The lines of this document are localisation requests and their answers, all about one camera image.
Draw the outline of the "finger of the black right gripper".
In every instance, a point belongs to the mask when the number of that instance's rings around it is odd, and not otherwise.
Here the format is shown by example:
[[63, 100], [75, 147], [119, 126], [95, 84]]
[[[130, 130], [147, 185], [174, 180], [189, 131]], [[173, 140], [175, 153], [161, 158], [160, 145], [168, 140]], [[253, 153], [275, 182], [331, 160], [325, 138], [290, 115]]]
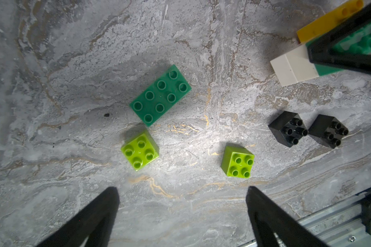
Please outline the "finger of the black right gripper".
[[331, 51], [331, 48], [371, 23], [371, 3], [333, 30], [309, 42], [307, 51], [313, 64], [361, 72], [371, 75], [371, 54], [350, 54]]

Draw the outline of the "white lego brick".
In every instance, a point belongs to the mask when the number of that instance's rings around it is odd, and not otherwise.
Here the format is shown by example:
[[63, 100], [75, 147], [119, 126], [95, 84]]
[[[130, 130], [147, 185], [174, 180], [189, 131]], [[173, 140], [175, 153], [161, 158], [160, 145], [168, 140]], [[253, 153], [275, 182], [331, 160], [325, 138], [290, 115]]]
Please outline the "white lego brick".
[[309, 61], [305, 44], [271, 60], [270, 63], [281, 86], [319, 77], [315, 65]]

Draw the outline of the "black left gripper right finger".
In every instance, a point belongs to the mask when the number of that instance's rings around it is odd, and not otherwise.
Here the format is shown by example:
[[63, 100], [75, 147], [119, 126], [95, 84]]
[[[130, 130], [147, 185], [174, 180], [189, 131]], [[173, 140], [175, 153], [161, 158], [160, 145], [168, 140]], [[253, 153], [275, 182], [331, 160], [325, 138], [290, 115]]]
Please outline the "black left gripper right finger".
[[287, 247], [327, 246], [298, 224], [257, 187], [248, 188], [246, 204], [257, 246], [279, 246], [276, 235]]

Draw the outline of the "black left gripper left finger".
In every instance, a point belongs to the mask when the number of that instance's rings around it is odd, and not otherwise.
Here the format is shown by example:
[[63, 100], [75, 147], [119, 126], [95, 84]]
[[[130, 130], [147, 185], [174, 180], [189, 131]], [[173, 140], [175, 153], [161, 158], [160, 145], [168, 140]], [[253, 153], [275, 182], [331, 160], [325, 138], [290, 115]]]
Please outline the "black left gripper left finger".
[[108, 246], [120, 198], [116, 187], [108, 187], [39, 247]]

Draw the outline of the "dark green long brick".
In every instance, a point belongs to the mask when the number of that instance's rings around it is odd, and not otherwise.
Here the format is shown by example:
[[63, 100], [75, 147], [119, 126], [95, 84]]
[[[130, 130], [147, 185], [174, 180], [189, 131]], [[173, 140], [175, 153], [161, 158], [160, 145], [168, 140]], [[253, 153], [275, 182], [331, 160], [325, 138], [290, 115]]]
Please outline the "dark green long brick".
[[129, 106], [149, 127], [185, 97], [191, 89], [183, 74], [173, 64]]
[[371, 23], [335, 44], [331, 51], [350, 54], [371, 54]]

